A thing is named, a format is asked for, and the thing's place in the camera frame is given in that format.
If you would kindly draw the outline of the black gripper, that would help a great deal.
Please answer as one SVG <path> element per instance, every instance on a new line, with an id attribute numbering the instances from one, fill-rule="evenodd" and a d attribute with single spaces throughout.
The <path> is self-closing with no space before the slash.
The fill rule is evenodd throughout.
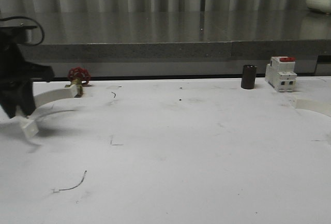
<path id="1" fill-rule="evenodd" d="M 17 106 L 25 115 L 31 115 L 36 110 L 32 82 L 51 82 L 54 78 L 52 67 L 26 61 L 18 47 L 31 45 L 28 34 L 36 27 L 1 27 L 1 106 L 9 118 L 15 117 Z M 16 92 L 7 89 L 17 86 Z"/>

